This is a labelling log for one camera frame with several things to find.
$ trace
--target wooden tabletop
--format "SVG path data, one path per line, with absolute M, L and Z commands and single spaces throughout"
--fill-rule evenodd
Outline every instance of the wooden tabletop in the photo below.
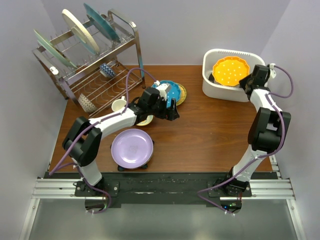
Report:
M 202 91 L 202 66 L 167 65 L 145 66 L 157 80 L 171 80 L 182 84 L 186 100 L 177 107 L 180 118 L 174 121 L 153 118 L 147 126 L 134 126 L 147 132 L 154 140 L 154 151 L 147 172 L 228 172 L 241 159 L 248 143 L 247 136 L 256 111 L 249 102 L 235 102 L 210 98 Z M 146 85 L 153 81 L 146 77 Z M 141 96 L 141 85 L 129 92 L 130 100 Z M 101 115 L 111 113 L 108 109 Z M 62 142 L 80 116 L 88 115 L 68 100 L 60 132 L 52 156 L 50 170 L 65 153 Z M 110 151 L 117 131 L 100 143 L 96 158 L 101 172 L 116 172 L 117 164 Z M 272 171 L 270 161 L 264 160 L 258 171 Z M 62 172 L 71 172 L 66 167 Z

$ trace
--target yellow plate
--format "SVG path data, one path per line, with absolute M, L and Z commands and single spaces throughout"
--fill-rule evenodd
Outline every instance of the yellow plate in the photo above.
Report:
M 226 56 L 216 62 L 212 69 L 214 80 L 223 85 L 234 87 L 250 73 L 246 60 L 237 56 Z
M 144 121 L 142 121 L 142 122 L 139 122 L 139 123 L 137 124 L 137 126 L 140 126 L 140 127 L 146 126 L 146 125 L 148 125 L 149 123 L 151 123 L 152 119 L 154 119 L 154 116 L 153 116 L 153 115 L 149 115 L 149 116 L 146 118 L 146 120 L 144 120 Z
M 176 105 L 179 106 L 180 104 L 182 104 L 185 100 L 186 100 L 186 97 L 187 97 L 187 90 L 185 89 L 184 86 L 182 86 L 180 83 L 177 83 L 179 88 L 180 88 L 180 99 L 179 101 L 176 102 Z

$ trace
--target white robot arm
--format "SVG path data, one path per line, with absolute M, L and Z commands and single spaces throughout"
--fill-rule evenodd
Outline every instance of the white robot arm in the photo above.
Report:
M 240 192 L 244 192 L 259 164 L 280 146 L 282 131 L 284 131 L 284 138 L 286 137 L 291 115 L 283 112 L 270 96 L 267 99 L 270 90 L 264 87 L 268 78 L 273 78 L 275 75 L 274 70 L 270 68 L 256 65 L 252 74 L 239 81 L 257 114 L 248 134 L 247 150 L 223 180 L 226 181 L 236 175 L 233 180 L 222 186 L 226 195 L 237 196 Z M 283 119 L 284 129 L 277 111 Z
M 97 186 L 104 182 L 95 159 L 100 141 L 103 138 L 120 129 L 138 124 L 146 120 L 149 115 L 170 121 L 179 118 L 174 98 L 171 100 L 171 106 L 167 108 L 167 93 L 171 89 L 171 85 L 168 83 L 160 84 L 158 81 L 155 82 L 155 85 L 157 87 L 145 89 L 142 96 L 135 99 L 138 100 L 137 103 L 133 101 L 126 108 L 123 107 L 117 112 L 89 120 L 85 117 L 78 117 L 75 120 L 62 143 L 65 150 L 87 126 L 99 122 L 86 133 L 85 139 L 79 139 L 69 154 L 90 185 Z

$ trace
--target white mug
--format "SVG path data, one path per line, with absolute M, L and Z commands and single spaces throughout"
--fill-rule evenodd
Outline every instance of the white mug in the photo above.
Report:
M 127 104 L 126 97 L 122 96 L 120 99 L 117 99 L 112 103 L 111 109 L 112 111 L 116 112 L 122 109 L 126 104 Z

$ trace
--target purple plate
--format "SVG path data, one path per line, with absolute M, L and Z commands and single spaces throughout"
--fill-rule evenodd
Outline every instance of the purple plate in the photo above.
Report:
M 125 169 L 145 165 L 154 152 L 151 137 L 140 129 L 128 129 L 115 137 L 111 146 L 113 160 Z

